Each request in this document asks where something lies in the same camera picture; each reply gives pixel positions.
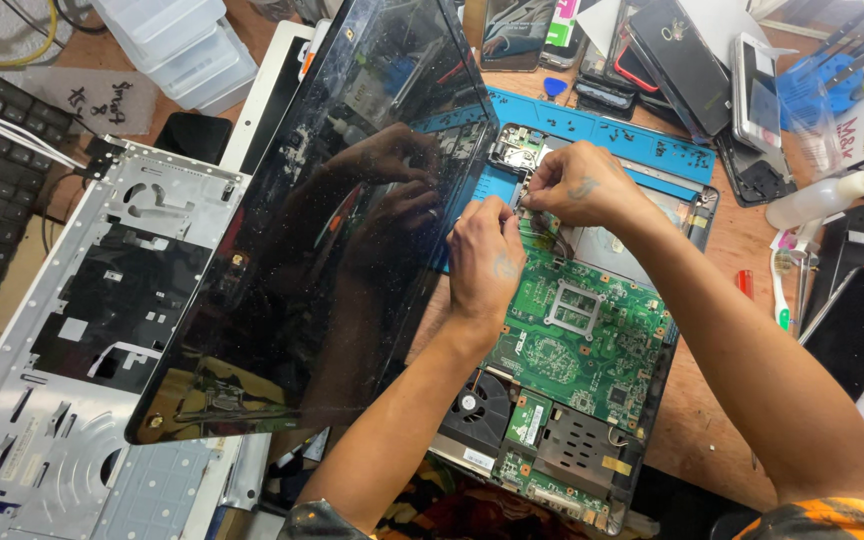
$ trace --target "white phone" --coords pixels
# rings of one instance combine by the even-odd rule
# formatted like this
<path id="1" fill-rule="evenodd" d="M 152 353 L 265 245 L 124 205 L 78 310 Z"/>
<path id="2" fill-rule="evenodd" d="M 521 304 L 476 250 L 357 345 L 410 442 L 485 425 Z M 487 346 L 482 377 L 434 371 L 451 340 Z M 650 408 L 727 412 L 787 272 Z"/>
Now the white phone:
<path id="1" fill-rule="evenodd" d="M 765 153 L 783 146 L 776 61 L 763 52 L 768 47 L 742 32 L 732 54 L 732 133 Z"/>

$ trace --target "wooden desk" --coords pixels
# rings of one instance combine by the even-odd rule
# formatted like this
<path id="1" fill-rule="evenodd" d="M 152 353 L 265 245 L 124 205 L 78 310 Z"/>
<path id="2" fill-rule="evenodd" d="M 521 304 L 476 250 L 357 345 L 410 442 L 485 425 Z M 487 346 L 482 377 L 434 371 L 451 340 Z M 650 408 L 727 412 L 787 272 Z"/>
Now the wooden desk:
<path id="1" fill-rule="evenodd" d="M 252 57 L 261 62 L 276 25 L 255 13 L 246 0 L 226 0 L 226 6 L 226 16 L 232 27 L 246 43 Z M 472 3 L 466 6 L 466 25 L 474 23 L 476 15 L 474 9 L 470 12 L 472 7 Z M 476 40 L 481 40 L 480 29 L 469 28 L 468 34 L 471 40 L 473 35 Z M 766 34 L 773 45 L 778 47 L 810 51 L 818 43 L 815 39 L 776 30 L 766 30 Z M 57 66 L 123 71 L 134 69 L 108 33 L 93 36 L 76 32 L 69 39 L 68 45 L 59 55 Z M 791 66 L 796 58 L 795 55 L 784 56 L 779 61 L 779 67 Z M 483 77 L 488 85 L 506 91 L 529 97 L 545 97 L 543 80 L 546 77 L 572 81 L 575 68 L 565 73 L 543 68 L 525 74 L 491 72 L 484 73 Z M 556 100 L 559 105 L 564 106 L 574 106 L 575 101 L 576 96 L 571 90 L 558 96 Z M 234 121 L 241 108 L 242 104 L 239 104 L 224 112 L 221 117 Z M 130 135 L 128 138 L 152 144 L 166 118 L 179 110 L 174 102 L 160 94 L 150 133 Z M 685 135 L 681 129 L 654 117 L 641 107 L 636 109 L 632 122 Z M 796 155 L 790 155 L 790 163 L 796 163 Z M 721 199 L 705 254 L 729 279 L 739 270 L 751 270 L 755 278 L 755 302 L 764 313 L 771 314 L 773 296 L 769 278 L 768 244 L 776 231 L 766 223 L 763 206 L 738 206 L 719 159 L 716 159 L 712 185 L 721 192 Z M 70 202 L 75 202 L 80 196 L 78 181 L 69 181 L 56 190 L 48 210 L 49 215 L 59 220 L 65 219 L 66 210 L 71 208 Z M 441 324 L 448 309 L 449 278 L 443 277 L 414 339 L 413 352 L 422 350 Z M 757 471 L 753 470 L 749 446 L 706 385 L 685 342 L 678 344 L 645 462 L 660 471 L 757 510 L 766 510 L 776 504 L 775 492 L 762 465 L 758 466 Z"/>

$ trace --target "yellow cable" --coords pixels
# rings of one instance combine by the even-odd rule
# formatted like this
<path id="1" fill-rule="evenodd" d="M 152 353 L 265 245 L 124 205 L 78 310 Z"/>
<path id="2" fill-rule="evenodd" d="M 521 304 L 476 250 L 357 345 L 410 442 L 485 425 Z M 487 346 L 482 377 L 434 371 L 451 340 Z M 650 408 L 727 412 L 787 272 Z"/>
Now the yellow cable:
<path id="1" fill-rule="evenodd" d="M 56 40 L 56 30 L 59 28 L 59 20 L 57 19 L 58 14 L 56 13 L 56 5 L 54 0 L 45 0 L 49 3 L 49 34 L 45 36 L 45 42 L 42 43 L 42 46 L 35 50 L 35 52 L 31 53 L 27 56 L 22 56 L 16 59 L 7 59 L 0 61 L 0 68 L 13 68 L 16 66 L 25 66 L 33 61 L 35 61 L 38 57 L 45 54 L 45 51 L 49 50 L 49 47 L 52 46 L 52 43 Z"/>

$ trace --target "toothbrush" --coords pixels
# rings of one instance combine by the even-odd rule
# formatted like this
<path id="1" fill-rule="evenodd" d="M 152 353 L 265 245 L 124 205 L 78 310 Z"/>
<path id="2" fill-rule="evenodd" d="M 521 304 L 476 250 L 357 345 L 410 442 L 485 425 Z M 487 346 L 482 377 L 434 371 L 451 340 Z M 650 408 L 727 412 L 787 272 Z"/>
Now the toothbrush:
<path id="1" fill-rule="evenodd" d="M 792 268 L 792 255 L 787 248 L 773 250 L 770 255 L 769 271 L 772 273 L 772 292 L 775 297 L 775 322 L 783 330 L 789 330 L 789 304 L 783 292 L 783 278 Z"/>

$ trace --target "white plastic bottle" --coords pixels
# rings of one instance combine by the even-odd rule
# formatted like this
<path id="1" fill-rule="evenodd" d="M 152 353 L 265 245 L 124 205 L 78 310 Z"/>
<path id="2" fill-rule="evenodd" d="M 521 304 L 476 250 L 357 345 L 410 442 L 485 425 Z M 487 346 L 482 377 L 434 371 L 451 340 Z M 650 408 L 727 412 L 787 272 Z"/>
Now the white plastic bottle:
<path id="1" fill-rule="evenodd" d="M 864 197 L 864 171 L 842 178 L 826 178 L 769 202 L 765 219 L 780 231 L 792 229 L 813 219 L 840 213 L 859 197 Z"/>
<path id="2" fill-rule="evenodd" d="M 366 132 L 355 124 L 350 124 L 342 119 L 337 120 L 331 116 L 327 118 L 329 122 L 332 122 L 332 129 L 335 130 L 335 133 L 342 136 L 342 140 L 345 141 L 345 144 L 348 146 L 352 146 L 359 141 L 364 141 L 368 137 Z"/>

